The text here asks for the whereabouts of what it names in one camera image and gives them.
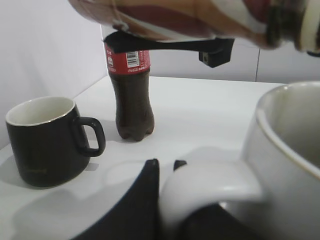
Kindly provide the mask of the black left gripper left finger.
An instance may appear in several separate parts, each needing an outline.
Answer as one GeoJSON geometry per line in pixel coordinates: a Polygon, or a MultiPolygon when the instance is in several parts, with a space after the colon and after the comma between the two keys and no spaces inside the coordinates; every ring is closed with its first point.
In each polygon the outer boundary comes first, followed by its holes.
{"type": "Polygon", "coordinates": [[[75,240],[155,240],[158,233],[159,161],[145,161],[121,199],[75,240]]]}

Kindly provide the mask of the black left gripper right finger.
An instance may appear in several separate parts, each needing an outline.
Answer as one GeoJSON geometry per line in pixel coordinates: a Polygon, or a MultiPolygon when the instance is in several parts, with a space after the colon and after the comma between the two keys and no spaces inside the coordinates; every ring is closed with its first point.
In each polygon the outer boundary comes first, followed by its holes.
{"type": "Polygon", "coordinates": [[[173,171],[176,171],[177,169],[185,165],[187,165],[187,162],[185,160],[181,160],[181,159],[175,160],[173,164],[173,171]]]}

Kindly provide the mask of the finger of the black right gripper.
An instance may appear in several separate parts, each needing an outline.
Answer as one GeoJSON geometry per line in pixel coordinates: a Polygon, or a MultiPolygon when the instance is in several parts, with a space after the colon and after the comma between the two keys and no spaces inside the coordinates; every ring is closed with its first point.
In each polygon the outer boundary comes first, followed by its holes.
{"type": "Polygon", "coordinates": [[[103,42],[116,54],[146,50],[181,50],[198,52],[199,61],[210,68],[224,65],[231,60],[233,39],[159,42],[136,37],[122,31],[106,36],[103,42]]]}

